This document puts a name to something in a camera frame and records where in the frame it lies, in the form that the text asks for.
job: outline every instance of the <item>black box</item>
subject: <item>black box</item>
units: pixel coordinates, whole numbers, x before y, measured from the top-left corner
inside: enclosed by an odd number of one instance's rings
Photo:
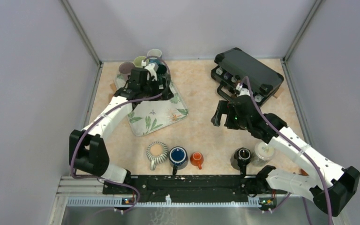
[[[284,81],[284,77],[262,64],[257,59],[246,54],[239,48],[233,48],[220,53],[215,57],[218,64],[211,72],[211,77],[220,83],[217,92],[227,101],[233,97],[226,94],[222,88],[225,87],[230,93],[235,93],[236,85],[248,76],[252,86],[253,95],[259,106],[262,106]]]

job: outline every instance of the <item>white mug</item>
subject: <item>white mug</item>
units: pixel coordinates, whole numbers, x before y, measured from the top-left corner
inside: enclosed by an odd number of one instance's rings
[[[153,142],[147,148],[147,158],[151,162],[150,170],[155,170],[158,164],[163,163],[169,154],[169,149],[162,142]]]

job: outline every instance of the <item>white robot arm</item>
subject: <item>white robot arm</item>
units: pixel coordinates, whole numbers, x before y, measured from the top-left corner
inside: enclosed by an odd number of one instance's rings
[[[284,138],[274,132],[262,119],[253,105],[248,89],[238,85],[237,91],[239,92],[238,97],[232,102],[219,102],[217,111],[211,120],[213,125],[220,126],[221,115],[226,114],[225,126],[227,128],[247,130],[253,137],[261,139],[268,145],[283,152],[306,171],[308,176],[289,173],[273,166],[266,166],[256,177],[261,179],[271,189],[284,190],[313,201],[318,208],[327,213],[323,184],[315,167],[303,155],[305,152],[312,158],[322,173],[330,194],[332,215],[337,216],[355,194],[360,172],[352,166],[345,169],[330,161],[300,139],[278,116],[272,113],[266,114],[267,119],[280,133],[301,148],[302,152],[299,152]]]
[[[169,100],[173,97],[169,88],[170,75],[161,75],[158,81],[157,69],[158,65],[155,63],[144,68],[134,68],[127,87],[119,88],[115,92],[101,114],[81,131],[74,130],[71,133],[69,140],[71,166],[117,183],[125,182],[130,172],[110,162],[104,140],[107,140],[119,122],[141,101],[149,100],[149,98],[150,100]],[[160,97],[152,99],[152,96],[158,95]]]

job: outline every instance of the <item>beige patterned surface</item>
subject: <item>beige patterned surface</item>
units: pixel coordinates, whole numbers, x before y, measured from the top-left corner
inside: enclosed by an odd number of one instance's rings
[[[261,60],[275,71],[283,74],[280,60]],[[239,174],[230,165],[230,157],[239,147],[253,150],[259,140],[247,131],[230,130],[222,126],[215,127],[210,119],[215,113],[217,104],[222,98],[216,93],[218,83],[210,77],[210,71],[216,66],[213,60],[169,61],[167,62],[181,96],[189,108],[186,119],[158,130],[144,137],[136,137],[130,130],[127,119],[123,119],[108,140],[105,140],[110,161],[124,167],[132,174],[171,174],[169,160],[150,170],[146,157],[147,146],[153,141],[164,142],[169,148],[182,146],[190,156],[194,151],[203,154],[202,170],[190,163],[178,175],[186,174]],[[121,62],[104,63],[103,72],[98,84],[96,99],[90,121],[94,120],[108,104],[112,93],[110,84],[118,73]],[[299,121],[286,82],[282,84],[285,91],[278,99],[270,98],[262,107],[264,113],[275,113],[302,137]],[[269,165],[297,172],[298,166],[280,152]],[[256,174],[261,167],[251,164],[248,174]]]

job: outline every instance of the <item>gray wall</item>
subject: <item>gray wall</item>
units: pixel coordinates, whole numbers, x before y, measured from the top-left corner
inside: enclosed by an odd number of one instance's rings
[[[97,66],[58,0],[0,1],[0,225],[43,225]]]
[[[360,171],[360,1],[325,1],[289,66],[315,147]],[[347,211],[360,224],[360,186]]]
[[[70,0],[99,58],[205,59],[232,47],[282,57],[314,0]]]

